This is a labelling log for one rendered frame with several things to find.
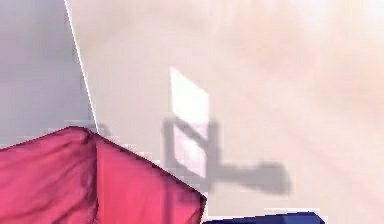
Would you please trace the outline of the pink red sofa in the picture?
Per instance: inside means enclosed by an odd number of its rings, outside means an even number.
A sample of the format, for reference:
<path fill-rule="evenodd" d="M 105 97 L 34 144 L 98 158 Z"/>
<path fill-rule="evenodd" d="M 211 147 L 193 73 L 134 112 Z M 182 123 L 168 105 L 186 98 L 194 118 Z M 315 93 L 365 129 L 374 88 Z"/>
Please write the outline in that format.
<path fill-rule="evenodd" d="M 82 127 L 0 148 L 0 224 L 200 224 L 206 197 Z"/>

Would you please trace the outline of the dark blue box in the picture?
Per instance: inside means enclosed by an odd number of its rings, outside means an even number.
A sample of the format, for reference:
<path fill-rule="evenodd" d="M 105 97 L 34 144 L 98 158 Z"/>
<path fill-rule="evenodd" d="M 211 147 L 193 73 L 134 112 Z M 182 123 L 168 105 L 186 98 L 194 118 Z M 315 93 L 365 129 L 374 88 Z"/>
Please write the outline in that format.
<path fill-rule="evenodd" d="M 325 224 L 314 212 L 296 212 L 206 221 L 203 224 Z"/>

